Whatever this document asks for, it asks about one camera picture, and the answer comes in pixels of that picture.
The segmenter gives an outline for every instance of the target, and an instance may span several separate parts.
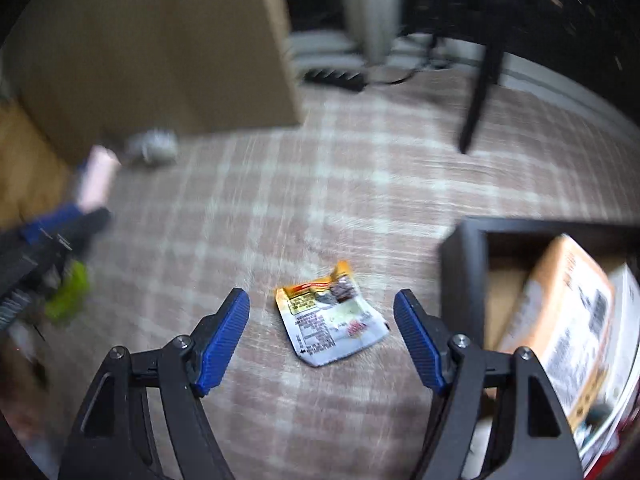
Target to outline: plaid carpet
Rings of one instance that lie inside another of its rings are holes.
[[[69,424],[117,343],[164,345],[233,286],[251,315],[203,404],[238,479],[402,479],[418,457],[430,393],[393,322],[411,288],[438,312],[437,246],[464,215],[640,220],[638,150],[580,117],[496,88],[470,156],[457,153],[468,80],[427,73],[363,94],[303,88],[296,130],[183,139],[178,164],[123,170],[96,244],[85,310],[47,338]],[[389,321],[382,343],[323,368],[293,353],[273,288],[340,259]],[[154,417],[159,397],[151,399]],[[178,476],[156,424],[166,473]]]

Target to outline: snack packet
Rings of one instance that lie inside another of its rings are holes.
[[[283,286],[275,294],[296,354],[312,366],[347,357],[389,333],[385,319],[362,297],[345,261],[329,276]]]

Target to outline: pink object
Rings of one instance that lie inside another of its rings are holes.
[[[103,146],[91,148],[76,199],[81,212],[87,214],[107,205],[111,184],[119,167],[120,161],[111,150]]]

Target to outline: black chair leg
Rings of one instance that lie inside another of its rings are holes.
[[[480,113],[482,112],[482,105],[486,99],[486,95],[489,86],[497,78],[495,60],[500,59],[496,54],[497,45],[490,43],[484,50],[484,57],[482,58],[482,64],[480,65],[480,73],[476,78],[476,84],[474,87],[474,94],[471,98],[471,104],[469,110],[466,113],[465,125],[460,132],[460,139],[458,141],[458,149],[460,153],[466,154],[471,145],[476,125],[480,120]],[[497,68],[497,73],[500,73],[500,67]]]
[[[476,78],[474,94],[466,114],[465,124],[458,139],[460,153],[466,153],[471,145],[489,86],[498,83],[502,58],[513,21],[513,5],[514,0],[491,1],[487,46],[484,50],[478,78]]]

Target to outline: cable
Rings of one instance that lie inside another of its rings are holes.
[[[407,36],[407,38],[411,41],[414,41],[415,43],[417,43],[413,38],[409,38]],[[424,59],[414,68],[412,68],[411,70],[409,70],[409,72],[401,77],[400,79],[396,79],[394,81],[369,81],[368,84],[370,85],[375,85],[375,86],[392,86],[392,85],[399,85],[401,83],[404,83],[406,81],[409,81],[409,79],[412,79],[418,72],[421,72],[423,68],[425,68],[426,66],[431,66],[434,67],[434,70],[445,70],[447,68],[450,67],[451,62],[450,60],[444,60],[444,65],[442,66],[438,66],[435,67],[433,65],[433,56],[432,56],[432,52],[433,50],[436,48],[438,42],[441,40],[441,37],[437,34],[433,34],[431,37],[431,41],[429,42],[429,44],[426,47],[425,50],[425,54],[424,54]]]

